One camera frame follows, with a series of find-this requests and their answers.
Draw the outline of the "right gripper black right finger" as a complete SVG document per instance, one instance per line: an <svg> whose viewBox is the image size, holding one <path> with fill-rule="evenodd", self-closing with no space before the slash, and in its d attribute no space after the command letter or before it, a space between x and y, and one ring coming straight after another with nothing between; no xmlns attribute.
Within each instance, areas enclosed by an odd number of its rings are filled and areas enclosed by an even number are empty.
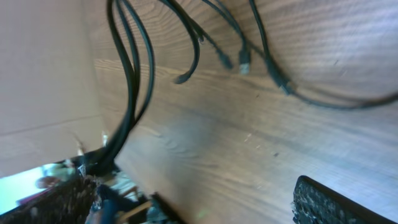
<svg viewBox="0 0 398 224"><path fill-rule="evenodd" d="M306 175L298 177L293 195L296 224L395 224Z"/></svg>

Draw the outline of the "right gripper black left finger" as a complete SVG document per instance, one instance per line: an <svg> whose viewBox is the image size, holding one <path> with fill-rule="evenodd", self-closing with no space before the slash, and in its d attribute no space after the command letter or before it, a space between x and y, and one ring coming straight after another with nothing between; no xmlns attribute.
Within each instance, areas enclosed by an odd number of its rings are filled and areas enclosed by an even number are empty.
<svg viewBox="0 0 398 224"><path fill-rule="evenodd" d="M95 200L97 182L75 176L1 215L1 224L84 224Z"/></svg>

